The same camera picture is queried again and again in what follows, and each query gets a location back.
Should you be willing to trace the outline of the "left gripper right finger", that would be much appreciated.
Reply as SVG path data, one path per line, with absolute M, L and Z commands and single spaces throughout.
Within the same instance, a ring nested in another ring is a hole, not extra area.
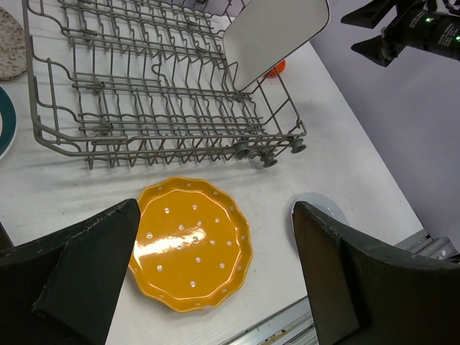
M 320 344 L 457 344 L 459 265 L 399 249 L 303 201 L 293 231 Z

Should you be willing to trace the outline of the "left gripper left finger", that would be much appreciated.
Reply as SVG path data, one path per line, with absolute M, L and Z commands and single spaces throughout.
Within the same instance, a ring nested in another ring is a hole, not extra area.
M 1 231 L 1 343 L 105 344 L 140 221 L 126 199 L 14 246 Z

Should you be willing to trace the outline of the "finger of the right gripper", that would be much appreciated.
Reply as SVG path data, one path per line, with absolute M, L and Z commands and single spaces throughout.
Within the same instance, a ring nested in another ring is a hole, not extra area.
M 394 45 L 383 36 L 357 42 L 351 50 L 382 67 L 387 67 L 394 60 Z
M 367 5 L 344 15 L 341 23 L 374 29 L 395 5 L 396 0 L 372 0 Z

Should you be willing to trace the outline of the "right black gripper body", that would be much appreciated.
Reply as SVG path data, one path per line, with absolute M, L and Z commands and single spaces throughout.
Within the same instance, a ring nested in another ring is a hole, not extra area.
M 428 28 L 417 28 L 417 22 L 424 14 L 437 10 L 437 1 L 394 1 L 396 17 L 382 28 L 380 55 L 382 58 L 396 58 L 407 46 L 418 50 L 433 52 L 429 30 L 433 18 L 428 20 Z

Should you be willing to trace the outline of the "orange round plate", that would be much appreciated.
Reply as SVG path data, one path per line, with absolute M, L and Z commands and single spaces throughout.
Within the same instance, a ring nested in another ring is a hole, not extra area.
M 285 69 L 286 67 L 286 61 L 282 60 L 280 63 L 276 64 L 276 66 L 271 69 L 269 72 L 267 72 L 264 75 L 264 78 L 276 78 L 278 77 Z

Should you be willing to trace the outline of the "white rectangular plate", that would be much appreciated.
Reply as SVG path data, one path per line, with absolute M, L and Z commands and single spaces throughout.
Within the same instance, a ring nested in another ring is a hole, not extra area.
M 243 91 L 322 31 L 327 0 L 250 1 L 226 28 L 226 61 L 236 65 L 234 87 Z

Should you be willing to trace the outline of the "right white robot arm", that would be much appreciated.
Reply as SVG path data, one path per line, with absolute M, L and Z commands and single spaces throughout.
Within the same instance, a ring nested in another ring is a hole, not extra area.
M 459 2 L 444 1 L 440 12 L 436 1 L 371 1 L 344 15 L 341 23 L 373 29 L 393 8 L 395 18 L 372 39 L 351 46 L 382 67 L 387 67 L 406 48 L 459 59 Z

